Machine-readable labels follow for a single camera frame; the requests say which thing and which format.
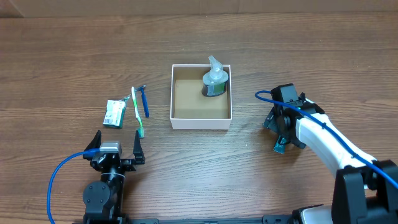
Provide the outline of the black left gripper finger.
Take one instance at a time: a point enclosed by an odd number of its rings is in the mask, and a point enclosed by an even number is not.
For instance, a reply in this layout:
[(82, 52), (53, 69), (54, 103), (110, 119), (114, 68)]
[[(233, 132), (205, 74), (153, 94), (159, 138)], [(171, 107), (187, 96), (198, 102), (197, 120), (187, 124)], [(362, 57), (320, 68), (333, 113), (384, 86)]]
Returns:
[[(89, 151), (92, 149), (99, 149), (101, 146), (101, 131), (98, 130), (93, 140), (89, 143), (89, 145), (85, 148), (85, 151)], [(86, 160), (91, 160), (93, 155), (85, 154), (83, 158)]]
[(145, 159), (145, 156), (144, 156), (144, 153), (142, 150), (139, 131), (136, 131), (136, 134), (135, 134), (133, 154), (134, 154), (134, 163), (135, 164), (145, 164), (146, 159)]

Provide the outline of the green white toothbrush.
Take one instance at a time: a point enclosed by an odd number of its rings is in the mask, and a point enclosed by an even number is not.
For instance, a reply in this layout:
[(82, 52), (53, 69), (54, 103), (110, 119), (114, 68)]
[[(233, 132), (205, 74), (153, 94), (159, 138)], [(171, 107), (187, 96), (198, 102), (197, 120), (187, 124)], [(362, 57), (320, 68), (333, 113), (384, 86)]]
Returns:
[(143, 127), (143, 124), (142, 124), (141, 117), (139, 115), (138, 106), (137, 106), (137, 99), (136, 99), (136, 91), (135, 91), (135, 88), (133, 86), (131, 87), (131, 98), (132, 98), (132, 101), (133, 101), (133, 104), (134, 104), (134, 114), (135, 114), (135, 117), (136, 117), (136, 119), (137, 119), (137, 121), (139, 123), (139, 128), (137, 130), (139, 132), (139, 137), (142, 139), (142, 138), (144, 138), (144, 127)]

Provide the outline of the Colgate toothpaste tube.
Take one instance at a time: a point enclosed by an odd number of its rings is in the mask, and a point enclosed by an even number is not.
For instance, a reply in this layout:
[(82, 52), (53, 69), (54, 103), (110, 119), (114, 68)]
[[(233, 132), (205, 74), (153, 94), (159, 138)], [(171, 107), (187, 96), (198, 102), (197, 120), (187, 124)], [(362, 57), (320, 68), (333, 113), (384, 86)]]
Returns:
[(285, 147), (289, 143), (290, 142), (286, 140), (283, 136), (279, 136), (277, 141), (275, 142), (274, 151), (278, 152), (279, 154), (284, 154)]

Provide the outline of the green white soap packet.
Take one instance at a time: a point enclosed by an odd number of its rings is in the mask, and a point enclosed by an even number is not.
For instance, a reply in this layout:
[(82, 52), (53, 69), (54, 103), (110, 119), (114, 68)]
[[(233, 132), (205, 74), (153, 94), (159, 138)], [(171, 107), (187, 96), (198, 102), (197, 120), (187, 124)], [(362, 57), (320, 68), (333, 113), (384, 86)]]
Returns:
[(127, 107), (127, 101), (130, 95), (121, 100), (108, 100), (104, 115), (103, 125), (109, 128), (121, 129), (123, 127), (124, 114)]

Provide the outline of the blue disposable razor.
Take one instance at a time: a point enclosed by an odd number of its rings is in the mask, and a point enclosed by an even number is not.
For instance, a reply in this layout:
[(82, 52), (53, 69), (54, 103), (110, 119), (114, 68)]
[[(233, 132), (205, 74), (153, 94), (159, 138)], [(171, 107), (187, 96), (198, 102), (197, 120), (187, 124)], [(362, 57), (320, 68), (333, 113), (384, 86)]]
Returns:
[(146, 85), (142, 85), (139, 88), (136, 88), (135, 91), (141, 92), (142, 105), (144, 107), (145, 116), (146, 116), (146, 118), (148, 118), (150, 115), (149, 115), (149, 107), (147, 104), (147, 98), (146, 98), (146, 94), (144, 91), (145, 89), (146, 89)]

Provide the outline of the clear soap pump bottle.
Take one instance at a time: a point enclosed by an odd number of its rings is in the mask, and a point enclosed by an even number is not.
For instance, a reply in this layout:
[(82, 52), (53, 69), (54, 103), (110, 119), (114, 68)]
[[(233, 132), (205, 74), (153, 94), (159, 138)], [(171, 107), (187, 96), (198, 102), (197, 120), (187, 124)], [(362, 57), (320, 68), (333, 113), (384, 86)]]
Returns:
[(226, 84), (229, 75), (223, 70), (223, 64), (214, 56), (210, 55), (210, 71), (205, 73), (203, 80), (203, 88), (201, 90), (205, 97), (216, 97), (222, 95), (226, 91)]

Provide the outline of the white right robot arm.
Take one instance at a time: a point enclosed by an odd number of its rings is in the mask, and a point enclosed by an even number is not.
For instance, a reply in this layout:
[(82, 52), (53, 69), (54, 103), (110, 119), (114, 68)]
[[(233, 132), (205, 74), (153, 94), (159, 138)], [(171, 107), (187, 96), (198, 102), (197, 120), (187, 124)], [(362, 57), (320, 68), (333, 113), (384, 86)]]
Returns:
[(334, 175), (332, 205), (294, 210), (289, 223), (397, 223), (397, 165), (379, 161), (346, 138), (306, 97), (273, 94), (264, 126), (279, 135), (274, 150), (308, 146)]

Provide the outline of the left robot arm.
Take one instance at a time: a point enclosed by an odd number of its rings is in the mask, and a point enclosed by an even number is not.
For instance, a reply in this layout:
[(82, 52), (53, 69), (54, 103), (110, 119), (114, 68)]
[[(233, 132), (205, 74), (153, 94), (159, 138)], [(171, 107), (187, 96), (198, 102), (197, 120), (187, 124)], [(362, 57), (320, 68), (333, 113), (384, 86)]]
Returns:
[(101, 173), (99, 181), (89, 183), (83, 191), (85, 203), (84, 223), (130, 223), (129, 216), (122, 212), (125, 173), (145, 164), (140, 143), (140, 132), (136, 131), (133, 159), (121, 157), (119, 141), (101, 141), (101, 131), (85, 149), (84, 159), (94, 170)]

